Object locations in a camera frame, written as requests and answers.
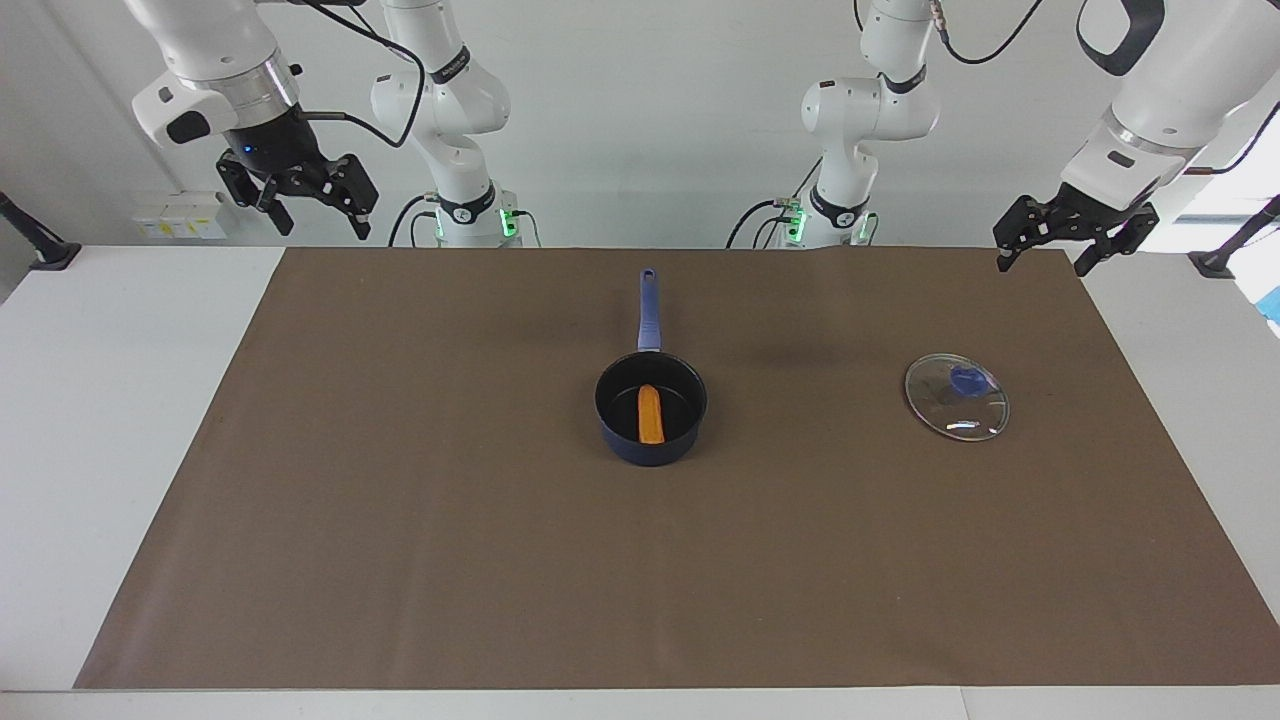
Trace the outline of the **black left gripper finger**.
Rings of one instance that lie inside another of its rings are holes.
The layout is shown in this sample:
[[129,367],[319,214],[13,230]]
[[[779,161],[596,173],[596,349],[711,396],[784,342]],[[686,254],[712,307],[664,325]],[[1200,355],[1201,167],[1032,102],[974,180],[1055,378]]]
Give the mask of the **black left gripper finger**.
[[1073,263],[1076,277],[1088,275],[1111,258],[1135,254],[1158,223],[1160,215],[1155,205],[1144,202],[1116,228],[1107,231],[1102,225],[1089,225],[1083,236],[1089,245]]
[[1053,241],[1052,211],[1050,202],[1039,202],[1030,195],[1012,201],[992,228],[998,272],[1009,272],[1023,252]]

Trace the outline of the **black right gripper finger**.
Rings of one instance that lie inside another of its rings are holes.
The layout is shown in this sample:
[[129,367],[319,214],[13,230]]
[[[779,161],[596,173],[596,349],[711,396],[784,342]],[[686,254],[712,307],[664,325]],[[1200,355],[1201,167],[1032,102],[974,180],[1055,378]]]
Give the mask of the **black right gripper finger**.
[[315,199],[326,208],[342,213],[357,241],[364,242],[371,233],[370,218],[380,193],[364,164],[353,154],[317,164],[317,190]]
[[265,184],[259,186],[250,169],[233,152],[221,154],[216,160],[216,170],[238,208],[251,208],[264,214],[279,236],[287,237],[292,233],[294,220],[276,197],[274,177],[269,176]]

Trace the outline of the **glass lid with blue knob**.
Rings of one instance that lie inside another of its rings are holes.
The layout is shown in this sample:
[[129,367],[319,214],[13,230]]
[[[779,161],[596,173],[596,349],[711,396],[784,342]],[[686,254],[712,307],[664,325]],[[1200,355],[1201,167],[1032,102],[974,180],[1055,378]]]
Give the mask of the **glass lid with blue knob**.
[[960,442],[1000,436],[1011,416],[1009,395],[980,363],[960,354],[927,354],[908,365],[904,397],[931,430]]

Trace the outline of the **yellow corn cob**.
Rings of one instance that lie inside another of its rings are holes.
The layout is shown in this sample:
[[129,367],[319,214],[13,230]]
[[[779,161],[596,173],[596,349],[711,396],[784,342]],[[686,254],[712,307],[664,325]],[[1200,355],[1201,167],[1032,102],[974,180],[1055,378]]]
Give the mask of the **yellow corn cob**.
[[641,445],[666,442],[666,420],[660,391],[652,384],[640,386],[636,397],[637,441]]

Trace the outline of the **black clamp stand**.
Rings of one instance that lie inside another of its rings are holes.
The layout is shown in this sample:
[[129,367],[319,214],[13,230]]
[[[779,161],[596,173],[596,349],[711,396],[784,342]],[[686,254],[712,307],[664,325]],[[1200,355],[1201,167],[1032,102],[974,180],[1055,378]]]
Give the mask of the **black clamp stand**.
[[29,264],[33,272],[65,270],[83,249],[82,243],[65,241],[4,192],[0,192],[0,217],[4,217],[36,251],[36,260]]
[[1233,255],[1256,240],[1266,228],[1275,225],[1280,229],[1280,225],[1276,225],[1277,222],[1280,222],[1280,193],[1272,196],[1257,213],[1245,219],[1216,249],[1192,251],[1187,254],[1187,258],[1204,278],[1234,281],[1235,275],[1228,266]]

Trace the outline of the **dark blue saucepan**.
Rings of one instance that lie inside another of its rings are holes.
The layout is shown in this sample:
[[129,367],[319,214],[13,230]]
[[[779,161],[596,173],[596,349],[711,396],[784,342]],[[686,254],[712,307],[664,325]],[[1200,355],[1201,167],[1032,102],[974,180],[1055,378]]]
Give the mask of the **dark blue saucepan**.
[[[660,391],[663,445],[637,441],[636,397],[644,384]],[[593,402],[605,446],[632,465],[659,468],[676,462],[699,438],[709,404],[707,383],[690,363],[663,348],[660,284],[654,268],[643,269],[639,278],[636,348],[600,373]]]

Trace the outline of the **brown table mat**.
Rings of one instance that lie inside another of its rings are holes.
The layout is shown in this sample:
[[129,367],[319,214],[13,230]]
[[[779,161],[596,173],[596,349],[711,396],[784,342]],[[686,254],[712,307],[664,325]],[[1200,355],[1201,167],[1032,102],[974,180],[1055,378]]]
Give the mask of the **brown table mat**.
[[[593,391],[663,348],[678,461]],[[904,374],[995,374],[960,442]],[[291,249],[76,685],[1275,685],[1263,601],[1069,260]]]

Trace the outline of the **white wall socket box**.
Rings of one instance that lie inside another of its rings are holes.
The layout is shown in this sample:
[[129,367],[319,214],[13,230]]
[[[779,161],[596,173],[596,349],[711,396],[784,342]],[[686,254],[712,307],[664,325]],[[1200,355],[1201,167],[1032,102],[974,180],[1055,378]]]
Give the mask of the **white wall socket box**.
[[151,241],[225,241],[238,227],[233,208],[218,191],[137,193],[131,220]]

